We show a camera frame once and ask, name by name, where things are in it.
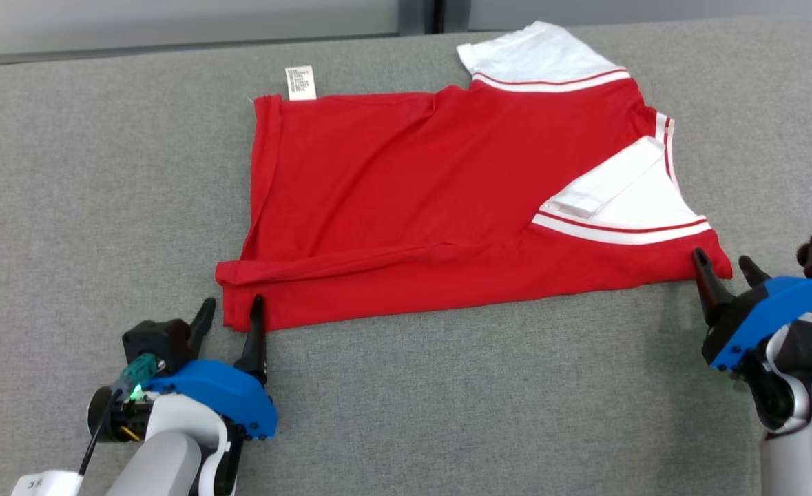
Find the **red shirt with striped collar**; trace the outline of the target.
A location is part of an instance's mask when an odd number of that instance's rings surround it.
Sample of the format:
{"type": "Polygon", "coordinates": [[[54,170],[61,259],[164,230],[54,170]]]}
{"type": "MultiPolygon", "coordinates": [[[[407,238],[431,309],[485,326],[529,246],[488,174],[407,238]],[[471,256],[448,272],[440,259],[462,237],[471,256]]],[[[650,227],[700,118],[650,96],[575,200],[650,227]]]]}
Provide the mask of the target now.
{"type": "Polygon", "coordinates": [[[628,70],[537,21],[457,48],[469,87],[254,101],[249,230],[216,268],[245,332],[691,280],[733,267],[628,70]]]}

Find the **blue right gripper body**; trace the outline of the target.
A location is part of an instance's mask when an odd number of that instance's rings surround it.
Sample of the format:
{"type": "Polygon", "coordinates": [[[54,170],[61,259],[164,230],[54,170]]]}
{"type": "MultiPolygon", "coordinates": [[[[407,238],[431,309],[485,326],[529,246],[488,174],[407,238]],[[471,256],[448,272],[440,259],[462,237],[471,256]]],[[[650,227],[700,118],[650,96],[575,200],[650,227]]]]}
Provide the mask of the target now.
{"type": "Polygon", "coordinates": [[[736,296],[711,327],[702,357],[711,369],[730,371],[742,355],[778,329],[812,311],[812,279],[777,276],[736,296]]]}

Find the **grey metal partition frame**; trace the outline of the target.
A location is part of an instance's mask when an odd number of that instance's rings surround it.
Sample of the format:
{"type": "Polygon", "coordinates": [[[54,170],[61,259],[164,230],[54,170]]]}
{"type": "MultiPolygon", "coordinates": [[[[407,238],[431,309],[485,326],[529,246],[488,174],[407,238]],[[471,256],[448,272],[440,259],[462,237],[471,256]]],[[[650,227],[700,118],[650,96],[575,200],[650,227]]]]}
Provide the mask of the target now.
{"type": "Polygon", "coordinates": [[[472,0],[397,0],[401,37],[467,32],[472,0]]]}

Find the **white paper label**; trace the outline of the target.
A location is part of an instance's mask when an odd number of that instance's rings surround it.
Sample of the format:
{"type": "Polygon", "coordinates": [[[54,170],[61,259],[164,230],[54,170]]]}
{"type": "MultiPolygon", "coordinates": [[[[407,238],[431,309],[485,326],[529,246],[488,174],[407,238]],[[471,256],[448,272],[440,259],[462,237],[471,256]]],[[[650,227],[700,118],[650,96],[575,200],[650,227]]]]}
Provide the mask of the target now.
{"type": "Polygon", "coordinates": [[[77,471],[49,470],[22,476],[11,496],[78,496],[84,476],[77,471]]]}

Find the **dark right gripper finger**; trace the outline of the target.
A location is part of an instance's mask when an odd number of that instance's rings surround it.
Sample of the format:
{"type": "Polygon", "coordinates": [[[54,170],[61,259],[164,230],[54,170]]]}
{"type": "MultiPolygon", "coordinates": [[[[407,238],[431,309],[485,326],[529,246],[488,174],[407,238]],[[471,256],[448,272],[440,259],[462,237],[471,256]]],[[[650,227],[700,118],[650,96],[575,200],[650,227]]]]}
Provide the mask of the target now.
{"type": "Polygon", "coordinates": [[[763,285],[765,280],[771,279],[770,274],[764,272],[749,256],[739,257],[739,268],[750,288],[756,288],[763,285]]]}
{"type": "Polygon", "coordinates": [[[711,258],[701,248],[693,251],[693,264],[702,316],[706,324],[716,324],[736,296],[723,285],[714,272],[711,258]]]}

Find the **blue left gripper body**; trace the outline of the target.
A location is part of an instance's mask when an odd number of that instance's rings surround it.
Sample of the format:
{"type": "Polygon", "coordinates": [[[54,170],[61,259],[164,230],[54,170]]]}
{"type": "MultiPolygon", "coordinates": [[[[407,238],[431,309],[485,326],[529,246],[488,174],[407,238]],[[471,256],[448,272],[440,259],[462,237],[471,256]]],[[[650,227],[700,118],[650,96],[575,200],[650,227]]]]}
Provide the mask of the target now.
{"type": "Polygon", "coordinates": [[[173,375],[157,375],[145,387],[157,393],[182,393],[245,427],[254,439],[273,439],[276,434],[278,411],[264,386],[221,361],[191,361],[173,375]]]}

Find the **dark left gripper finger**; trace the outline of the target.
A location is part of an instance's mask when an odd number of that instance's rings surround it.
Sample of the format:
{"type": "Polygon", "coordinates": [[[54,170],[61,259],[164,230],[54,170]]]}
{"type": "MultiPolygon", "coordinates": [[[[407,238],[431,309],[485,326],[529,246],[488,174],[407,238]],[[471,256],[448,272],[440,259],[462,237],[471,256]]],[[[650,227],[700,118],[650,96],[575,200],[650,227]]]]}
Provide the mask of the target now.
{"type": "Polygon", "coordinates": [[[194,320],[189,324],[189,351],[199,352],[201,350],[205,336],[211,330],[214,314],[216,314],[216,299],[205,298],[194,320]]]}
{"type": "Polygon", "coordinates": [[[254,377],[261,386],[267,385],[267,339],[265,339],[265,301],[256,296],[249,310],[249,330],[241,357],[235,368],[254,377]]]}

